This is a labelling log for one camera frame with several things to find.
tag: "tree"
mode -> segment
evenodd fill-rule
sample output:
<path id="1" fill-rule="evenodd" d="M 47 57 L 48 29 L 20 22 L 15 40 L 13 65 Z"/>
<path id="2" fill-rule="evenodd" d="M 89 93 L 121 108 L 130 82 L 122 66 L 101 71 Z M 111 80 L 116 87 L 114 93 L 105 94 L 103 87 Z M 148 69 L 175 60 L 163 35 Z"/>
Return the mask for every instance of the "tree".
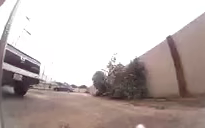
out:
<path id="1" fill-rule="evenodd" d="M 79 88 L 87 88 L 87 86 L 86 85 L 81 85 L 81 86 L 79 86 Z"/>
<path id="2" fill-rule="evenodd" d="M 75 84 L 70 85 L 72 88 L 77 88 Z"/>
<path id="3" fill-rule="evenodd" d="M 93 85 L 98 90 L 98 95 L 101 95 L 106 92 L 106 75 L 102 71 L 96 71 L 93 75 Z"/>

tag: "bush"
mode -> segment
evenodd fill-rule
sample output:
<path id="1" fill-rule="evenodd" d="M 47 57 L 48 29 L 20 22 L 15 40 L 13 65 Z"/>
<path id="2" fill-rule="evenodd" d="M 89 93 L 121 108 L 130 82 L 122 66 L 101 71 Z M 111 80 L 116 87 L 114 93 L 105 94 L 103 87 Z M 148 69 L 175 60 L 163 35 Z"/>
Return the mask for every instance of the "bush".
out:
<path id="1" fill-rule="evenodd" d="M 126 67 L 116 66 L 112 75 L 114 80 L 108 88 L 110 97 L 138 99 L 147 96 L 145 69 L 138 58 Z"/>
<path id="2" fill-rule="evenodd" d="M 107 95 L 118 99 L 140 99 L 147 97 L 145 68 L 138 58 L 127 66 L 115 64 L 116 58 L 112 57 L 108 63 L 108 76 L 102 71 L 97 71 L 92 80 L 98 90 L 97 96 Z"/>

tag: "wall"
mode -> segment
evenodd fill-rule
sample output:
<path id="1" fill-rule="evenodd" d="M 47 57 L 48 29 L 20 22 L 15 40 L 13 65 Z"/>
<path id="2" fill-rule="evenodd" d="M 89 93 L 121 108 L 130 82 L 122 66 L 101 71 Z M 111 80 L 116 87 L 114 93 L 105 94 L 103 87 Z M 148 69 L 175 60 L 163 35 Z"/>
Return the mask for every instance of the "wall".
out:
<path id="1" fill-rule="evenodd" d="M 173 36 L 182 60 L 187 89 L 205 93 L 205 13 Z"/>
<path id="2" fill-rule="evenodd" d="M 172 38 L 182 62 L 189 94 L 205 94 L 205 13 Z M 179 96 L 176 69 L 166 40 L 140 58 L 147 69 L 150 96 Z"/>
<path id="3" fill-rule="evenodd" d="M 140 60 L 147 70 L 150 96 L 179 96 L 175 67 L 166 41 L 142 55 Z"/>

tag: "shrub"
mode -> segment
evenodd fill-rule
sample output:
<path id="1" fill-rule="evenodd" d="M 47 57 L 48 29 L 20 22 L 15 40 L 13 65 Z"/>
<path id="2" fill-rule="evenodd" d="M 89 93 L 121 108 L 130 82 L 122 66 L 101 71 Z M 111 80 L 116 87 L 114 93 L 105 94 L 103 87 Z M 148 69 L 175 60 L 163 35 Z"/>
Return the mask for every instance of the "shrub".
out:
<path id="1" fill-rule="evenodd" d="M 114 80 L 108 89 L 110 97 L 136 99 L 147 96 L 145 69 L 138 58 L 126 67 L 116 66 L 112 75 Z"/>

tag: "car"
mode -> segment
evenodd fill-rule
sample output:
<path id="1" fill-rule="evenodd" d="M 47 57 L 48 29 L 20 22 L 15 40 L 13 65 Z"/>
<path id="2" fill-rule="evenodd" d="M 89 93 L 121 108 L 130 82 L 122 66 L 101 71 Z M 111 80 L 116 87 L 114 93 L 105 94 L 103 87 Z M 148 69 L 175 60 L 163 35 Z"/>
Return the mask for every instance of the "car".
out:
<path id="1" fill-rule="evenodd" d="M 55 87 L 54 91 L 73 92 L 73 89 L 69 87 Z"/>

